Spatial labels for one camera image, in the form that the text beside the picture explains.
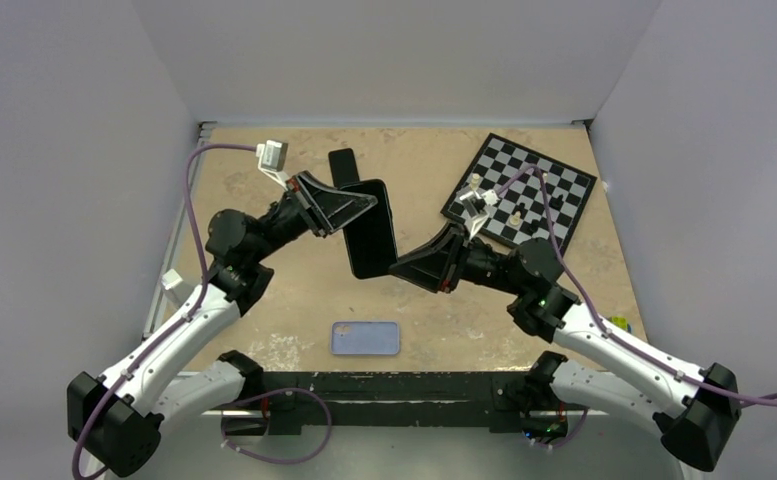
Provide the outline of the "bare black phone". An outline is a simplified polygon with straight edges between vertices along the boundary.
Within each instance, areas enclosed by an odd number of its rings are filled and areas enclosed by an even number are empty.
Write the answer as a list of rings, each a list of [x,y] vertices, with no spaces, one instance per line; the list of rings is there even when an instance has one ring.
[[[333,185],[341,188],[360,181],[354,150],[343,148],[328,153]]]

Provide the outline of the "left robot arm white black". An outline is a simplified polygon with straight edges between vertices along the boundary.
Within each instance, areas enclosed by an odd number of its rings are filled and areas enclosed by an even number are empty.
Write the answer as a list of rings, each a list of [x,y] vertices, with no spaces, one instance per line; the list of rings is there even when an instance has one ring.
[[[177,376],[264,295],[274,276],[263,266],[265,258],[307,232],[332,235],[379,203],[373,195],[326,185],[307,171],[281,184],[280,199],[260,217],[235,209],[216,213],[200,246],[200,282],[191,286],[175,271],[163,277],[172,288],[175,313],[115,365],[97,376],[81,372],[69,383],[73,478],[130,476],[185,419],[218,406],[248,409],[275,394],[265,386],[263,368],[237,351],[189,379]],[[96,459],[99,470],[85,473],[83,454]]]

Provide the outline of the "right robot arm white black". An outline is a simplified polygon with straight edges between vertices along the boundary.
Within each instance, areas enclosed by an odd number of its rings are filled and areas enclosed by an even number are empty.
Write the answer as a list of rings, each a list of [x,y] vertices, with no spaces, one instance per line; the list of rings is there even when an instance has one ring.
[[[676,358],[593,314],[559,285],[563,271],[547,240],[530,239],[502,254],[454,223],[389,268],[433,293],[468,281],[514,295],[506,310],[522,332],[602,368],[593,372],[564,360],[554,371],[529,375],[525,392],[533,404],[560,399],[622,415],[656,435],[677,460],[714,471],[741,417],[735,373],[720,363],[701,367]]]

